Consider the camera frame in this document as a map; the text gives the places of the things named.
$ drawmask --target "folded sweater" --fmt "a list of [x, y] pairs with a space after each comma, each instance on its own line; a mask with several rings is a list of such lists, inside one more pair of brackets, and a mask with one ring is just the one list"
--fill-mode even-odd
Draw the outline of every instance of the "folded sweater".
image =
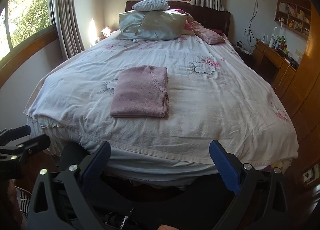
[[113, 117], [167, 117], [167, 68], [137, 66], [122, 71], [111, 102]]

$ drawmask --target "silver bolt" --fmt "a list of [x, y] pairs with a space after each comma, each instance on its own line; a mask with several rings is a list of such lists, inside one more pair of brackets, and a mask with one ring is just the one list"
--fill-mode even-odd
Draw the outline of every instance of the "silver bolt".
[[77, 169], [78, 169], [78, 166], [77, 166], [76, 164], [71, 165], [71, 166], [69, 167], [69, 170], [70, 170], [70, 171], [75, 171], [75, 170], [77, 170]]
[[277, 174], [280, 174], [280, 173], [281, 173], [281, 169], [279, 169], [278, 167], [275, 167], [275, 168], [273, 169], [273, 171], [274, 171], [275, 173], [277, 173]]
[[249, 163], [244, 163], [244, 164], [243, 164], [243, 168], [244, 168], [245, 170], [250, 170], [250, 169], [252, 169], [252, 166], [251, 166]]
[[48, 170], [46, 168], [43, 168], [40, 170], [41, 175], [47, 174], [47, 172], [48, 172]]

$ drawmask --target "bedspread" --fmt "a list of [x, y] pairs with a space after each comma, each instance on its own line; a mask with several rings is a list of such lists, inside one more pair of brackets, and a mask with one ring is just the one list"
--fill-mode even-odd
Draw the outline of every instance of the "bedspread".
[[[168, 69], [170, 116], [110, 117], [119, 73], [141, 65]], [[103, 40], [44, 77], [25, 113], [42, 127], [61, 126], [95, 142], [181, 161], [212, 164], [208, 148], [215, 139], [253, 165], [298, 155], [296, 132], [271, 86], [228, 41], [208, 45], [196, 36]], [[94, 152], [98, 145], [83, 147]]]

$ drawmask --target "headboard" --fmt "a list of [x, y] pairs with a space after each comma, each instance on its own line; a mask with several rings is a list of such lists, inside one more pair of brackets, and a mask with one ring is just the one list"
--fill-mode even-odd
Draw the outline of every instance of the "headboard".
[[[132, 6], [138, 1], [127, 1], [125, 4], [125, 11], [130, 11]], [[222, 30], [222, 32], [228, 36], [230, 25], [230, 12], [218, 11], [212, 8], [193, 6], [190, 3], [183, 1], [168, 2], [170, 8], [180, 8], [185, 12], [188, 12], [196, 21], [201, 23], [204, 27], [215, 28]]]

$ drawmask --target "sunlight patch on wall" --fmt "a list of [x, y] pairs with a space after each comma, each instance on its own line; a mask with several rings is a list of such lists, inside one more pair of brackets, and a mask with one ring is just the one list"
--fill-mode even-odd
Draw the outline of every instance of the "sunlight patch on wall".
[[93, 46], [95, 41], [97, 40], [97, 29], [93, 19], [90, 21], [90, 24], [89, 24], [88, 36], [89, 36], [90, 44], [91, 46]]

